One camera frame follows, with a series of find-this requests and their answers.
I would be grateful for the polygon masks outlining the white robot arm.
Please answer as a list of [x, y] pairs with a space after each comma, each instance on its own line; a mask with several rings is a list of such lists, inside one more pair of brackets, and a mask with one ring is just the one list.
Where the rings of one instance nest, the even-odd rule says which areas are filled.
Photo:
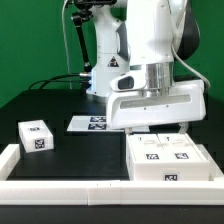
[[106, 123], [129, 133], [135, 127], [188, 123], [205, 117], [205, 77], [173, 80], [173, 63], [184, 63], [181, 52], [186, 31], [199, 42], [188, 0], [115, 0], [126, 9], [118, 21], [111, 6], [96, 2], [91, 8], [97, 38], [97, 63], [91, 71], [87, 96], [106, 104]]

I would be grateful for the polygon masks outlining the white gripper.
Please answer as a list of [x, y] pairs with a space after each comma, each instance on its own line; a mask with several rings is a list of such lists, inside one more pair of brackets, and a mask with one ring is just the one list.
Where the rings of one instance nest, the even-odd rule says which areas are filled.
[[107, 101], [106, 121], [110, 129], [125, 129], [131, 135], [133, 127], [180, 123], [185, 134], [190, 121], [206, 115], [202, 80], [176, 82], [164, 96], [144, 97], [141, 91], [113, 93]]

